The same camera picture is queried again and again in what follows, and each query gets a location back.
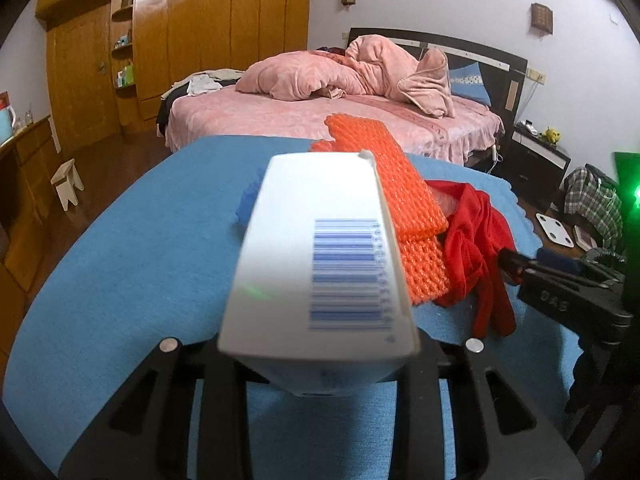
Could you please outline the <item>black nightstand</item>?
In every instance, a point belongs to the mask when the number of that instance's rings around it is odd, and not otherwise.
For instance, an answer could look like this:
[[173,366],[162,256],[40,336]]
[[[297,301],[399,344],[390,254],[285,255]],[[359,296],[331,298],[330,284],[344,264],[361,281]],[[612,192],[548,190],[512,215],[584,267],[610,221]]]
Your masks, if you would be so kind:
[[516,196],[546,211],[570,166],[567,152],[516,124],[501,154],[497,176],[510,183]]

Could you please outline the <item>blue table mat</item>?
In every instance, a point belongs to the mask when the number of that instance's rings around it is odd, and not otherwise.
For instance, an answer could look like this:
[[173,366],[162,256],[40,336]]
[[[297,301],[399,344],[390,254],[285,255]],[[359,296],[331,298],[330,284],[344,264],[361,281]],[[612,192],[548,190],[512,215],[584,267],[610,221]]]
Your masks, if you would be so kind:
[[[43,284],[17,332],[2,400],[51,470],[165,337],[219,328],[238,260],[245,189],[305,140],[209,136],[170,155],[100,214]],[[302,399],[248,392],[258,479],[383,479],[396,393]]]

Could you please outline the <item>pink book on floor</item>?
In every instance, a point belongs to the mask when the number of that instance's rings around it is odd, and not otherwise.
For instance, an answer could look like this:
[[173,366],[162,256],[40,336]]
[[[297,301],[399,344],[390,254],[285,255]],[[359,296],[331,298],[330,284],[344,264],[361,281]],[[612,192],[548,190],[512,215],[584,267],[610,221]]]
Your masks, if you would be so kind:
[[580,226],[573,226],[575,244],[584,252],[596,249],[598,244],[596,240]]

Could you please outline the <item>black headboard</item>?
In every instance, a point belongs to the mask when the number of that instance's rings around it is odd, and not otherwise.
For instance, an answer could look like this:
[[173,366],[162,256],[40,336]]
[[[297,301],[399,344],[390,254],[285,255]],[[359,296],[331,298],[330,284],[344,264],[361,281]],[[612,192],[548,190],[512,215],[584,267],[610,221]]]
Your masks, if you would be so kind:
[[349,46],[366,35],[386,37],[418,60],[427,49],[439,48],[448,56],[452,70],[477,63],[491,100],[490,109],[502,119],[506,132],[511,131],[525,84],[525,58],[473,41],[412,30],[352,27],[344,39]]

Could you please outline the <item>wooden wardrobe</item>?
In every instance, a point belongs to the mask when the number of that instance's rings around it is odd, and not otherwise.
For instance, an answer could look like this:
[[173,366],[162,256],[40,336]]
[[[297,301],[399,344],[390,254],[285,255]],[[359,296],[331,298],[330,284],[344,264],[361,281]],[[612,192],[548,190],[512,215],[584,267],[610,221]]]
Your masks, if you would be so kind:
[[171,84],[306,48],[310,0],[37,0],[62,151],[139,132]]

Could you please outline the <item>blue pillow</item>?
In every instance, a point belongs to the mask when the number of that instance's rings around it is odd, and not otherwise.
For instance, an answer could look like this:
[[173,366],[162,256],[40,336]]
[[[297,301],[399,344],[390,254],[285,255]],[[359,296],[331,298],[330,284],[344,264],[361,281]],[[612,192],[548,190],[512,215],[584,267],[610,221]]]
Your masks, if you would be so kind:
[[450,70],[449,82],[454,96],[491,107],[491,98],[477,62]]

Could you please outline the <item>white cardboard box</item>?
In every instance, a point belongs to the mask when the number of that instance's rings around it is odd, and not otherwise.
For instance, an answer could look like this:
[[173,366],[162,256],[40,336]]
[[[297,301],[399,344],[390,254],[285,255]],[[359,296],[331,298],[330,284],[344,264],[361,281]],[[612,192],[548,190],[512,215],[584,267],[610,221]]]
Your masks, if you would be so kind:
[[219,350],[296,396],[346,396],[420,350],[372,153],[274,156],[243,237]]

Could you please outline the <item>white bathroom scale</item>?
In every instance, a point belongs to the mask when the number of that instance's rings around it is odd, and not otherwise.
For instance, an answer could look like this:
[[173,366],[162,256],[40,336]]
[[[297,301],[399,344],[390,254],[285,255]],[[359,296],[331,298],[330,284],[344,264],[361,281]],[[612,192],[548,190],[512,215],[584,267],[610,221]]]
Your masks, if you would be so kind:
[[540,212],[536,212],[535,218],[544,231],[544,235],[551,243],[570,249],[575,247],[574,240],[560,220],[546,216]]

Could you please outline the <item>right wall lamp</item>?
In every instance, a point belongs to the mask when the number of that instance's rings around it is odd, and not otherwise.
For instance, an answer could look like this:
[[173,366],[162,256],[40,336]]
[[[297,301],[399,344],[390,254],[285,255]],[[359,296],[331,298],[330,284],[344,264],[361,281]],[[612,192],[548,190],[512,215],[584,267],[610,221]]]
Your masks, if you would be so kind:
[[532,3],[530,5],[530,27],[545,35],[552,35],[553,26],[553,11],[544,4]]

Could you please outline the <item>red plastic bag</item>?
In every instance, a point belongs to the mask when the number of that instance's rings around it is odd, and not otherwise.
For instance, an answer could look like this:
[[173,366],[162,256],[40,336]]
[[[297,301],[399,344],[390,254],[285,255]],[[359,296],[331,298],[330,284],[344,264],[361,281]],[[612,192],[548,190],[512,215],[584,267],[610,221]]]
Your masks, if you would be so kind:
[[449,226],[442,245],[449,290],[435,304],[450,308],[473,295],[472,336],[511,335],[516,330],[515,315],[498,266],[499,252],[515,249],[508,222],[491,205],[489,195],[469,183],[429,180],[427,184],[456,203],[446,214]]

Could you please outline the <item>light blue electric kettle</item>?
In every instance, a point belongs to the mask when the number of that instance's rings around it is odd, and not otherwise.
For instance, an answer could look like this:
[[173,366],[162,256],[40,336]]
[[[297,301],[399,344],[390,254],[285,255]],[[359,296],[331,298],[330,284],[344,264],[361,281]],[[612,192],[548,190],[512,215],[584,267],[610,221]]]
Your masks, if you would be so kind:
[[16,116],[11,105],[0,110],[0,144],[6,143],[14,135]]

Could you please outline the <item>bed with pink sheet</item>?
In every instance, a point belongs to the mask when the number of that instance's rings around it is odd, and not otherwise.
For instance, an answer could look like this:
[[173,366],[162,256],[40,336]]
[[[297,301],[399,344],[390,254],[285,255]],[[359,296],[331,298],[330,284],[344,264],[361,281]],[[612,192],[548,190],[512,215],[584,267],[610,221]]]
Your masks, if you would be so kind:
[[504,133],[499,115],[484,104],[454,96],[454,118],[431,118],[416,106],[382,96],[313,96],[278,101],[268,94],[242,93],[233,86],[179,96],[156,127],[175,152],[203,136],[277,136],[329,140],[326,118],[335,114],[374,119],[404,152],[463,166],[474,152],[489,150]]

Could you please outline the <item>pile of clothes on bed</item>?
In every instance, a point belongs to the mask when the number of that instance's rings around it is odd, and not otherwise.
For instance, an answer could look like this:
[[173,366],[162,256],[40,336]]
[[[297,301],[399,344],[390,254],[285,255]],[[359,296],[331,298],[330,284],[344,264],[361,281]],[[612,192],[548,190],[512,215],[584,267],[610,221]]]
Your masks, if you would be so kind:
[[172,104],[183,96],[200,96],[216,92],[222,88],[233,86],[244,75],[242,70],[220,68],[219,70],[202,70],[174,82],[160,96],[160,108],[156,115],[156,133],[164,136],[169,122]]

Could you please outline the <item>pink duvet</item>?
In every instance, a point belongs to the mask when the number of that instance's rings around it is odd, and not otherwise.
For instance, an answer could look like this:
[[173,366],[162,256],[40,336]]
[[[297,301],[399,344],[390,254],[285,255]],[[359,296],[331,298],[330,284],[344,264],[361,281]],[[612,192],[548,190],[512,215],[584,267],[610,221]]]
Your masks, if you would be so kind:
[[320,91],[382,96],[413,104],[426,116],[456,116],[446,53],[428,48],[415,58],[381,35],[360,36],[343,54],[308,50],[270,56],[251,65],[235,89],[288,102],[308,100]]

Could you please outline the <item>blue plastic bag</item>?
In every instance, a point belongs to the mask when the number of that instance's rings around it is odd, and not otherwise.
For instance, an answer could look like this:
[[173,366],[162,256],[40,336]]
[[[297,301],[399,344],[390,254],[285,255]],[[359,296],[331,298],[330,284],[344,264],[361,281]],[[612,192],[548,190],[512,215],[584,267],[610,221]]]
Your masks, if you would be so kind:
[[266,170],[265,168],[259,169],[257,176],[254,177],[254,180],[250,182],[249,185],[242,192],[241,199],[236,208],[236,222],[238,225],[245,230],[250,223],[250,216],[252,215],[253,209],[255,207],[255,203],[262,187],[262,181],[264,180]]

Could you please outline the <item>yellow plush toy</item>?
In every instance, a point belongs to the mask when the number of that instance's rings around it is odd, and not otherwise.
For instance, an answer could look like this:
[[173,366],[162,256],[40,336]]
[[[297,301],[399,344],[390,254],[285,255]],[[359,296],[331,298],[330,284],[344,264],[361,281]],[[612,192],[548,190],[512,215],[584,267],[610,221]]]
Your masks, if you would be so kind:
[[543,133],[541,133],[540,137],[544,142],[557,146],[561,139],[561,133],[559,133],[555,128],[547,128]]

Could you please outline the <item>small white wooden stool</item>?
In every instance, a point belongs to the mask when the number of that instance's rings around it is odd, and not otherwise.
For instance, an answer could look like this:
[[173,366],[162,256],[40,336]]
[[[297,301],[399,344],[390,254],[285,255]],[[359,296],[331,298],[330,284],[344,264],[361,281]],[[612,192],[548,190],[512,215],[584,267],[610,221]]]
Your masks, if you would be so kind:
[[70,205],[77,206],[79,204],[77,191],[83,191],[85,185],[79,175],[75,159],[71,158],[63,162],[51,177],[50,183],[58,194],[64,211],[68,211]]

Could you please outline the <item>red box on cabinet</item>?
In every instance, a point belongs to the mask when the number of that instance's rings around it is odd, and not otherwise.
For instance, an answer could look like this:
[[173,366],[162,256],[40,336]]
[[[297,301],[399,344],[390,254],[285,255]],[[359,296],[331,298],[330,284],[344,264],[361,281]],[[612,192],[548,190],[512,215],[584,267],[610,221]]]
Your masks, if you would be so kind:
[[0,110],[4,110],[9,105],[10,105],[9,93],[6,91],[1,92],[0,93]]

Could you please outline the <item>wall power socket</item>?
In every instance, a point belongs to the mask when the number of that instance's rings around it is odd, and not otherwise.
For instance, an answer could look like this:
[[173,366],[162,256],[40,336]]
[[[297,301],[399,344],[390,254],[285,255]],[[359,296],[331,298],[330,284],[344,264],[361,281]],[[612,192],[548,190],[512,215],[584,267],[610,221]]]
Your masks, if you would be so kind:
[[535,84],[545,84],[547,76],[541,73],[539,70],[535,70],[533,67],[529,67],[526,70],[526,78],[533,81]]

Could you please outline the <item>plaid shirt on chair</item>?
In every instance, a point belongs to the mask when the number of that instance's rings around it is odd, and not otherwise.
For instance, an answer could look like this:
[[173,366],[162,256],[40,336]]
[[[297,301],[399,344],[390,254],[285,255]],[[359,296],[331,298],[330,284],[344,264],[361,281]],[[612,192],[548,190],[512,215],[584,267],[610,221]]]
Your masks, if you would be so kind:
[[588,221],[604,249],[615,249],[623,237],[622,200],[617,183],[595,166],[574,169],[564,180],[564,214]]

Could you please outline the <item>wooden side cabinet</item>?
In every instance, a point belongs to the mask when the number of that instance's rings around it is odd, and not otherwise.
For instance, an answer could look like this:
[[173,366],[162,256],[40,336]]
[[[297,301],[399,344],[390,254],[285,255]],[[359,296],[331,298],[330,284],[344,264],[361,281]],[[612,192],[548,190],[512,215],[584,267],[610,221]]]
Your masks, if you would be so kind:
[[34,122],[1,147],[1,363],[23,321],[50,236],[56,202],[50,179],[61,156],[49,118]]

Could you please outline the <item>orange bubble wrap sheet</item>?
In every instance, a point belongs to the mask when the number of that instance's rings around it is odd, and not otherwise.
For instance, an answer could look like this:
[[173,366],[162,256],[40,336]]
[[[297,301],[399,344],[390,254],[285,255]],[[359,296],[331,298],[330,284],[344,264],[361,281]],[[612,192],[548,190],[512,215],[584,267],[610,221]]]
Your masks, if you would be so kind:
[[314,152],[368,151],[374,156],[411,302],[417,306],[444,296],[449,278],[438,237],[448,221],[418,170],[382,122],[334,114],[324,123],[331,139],[314,142]]

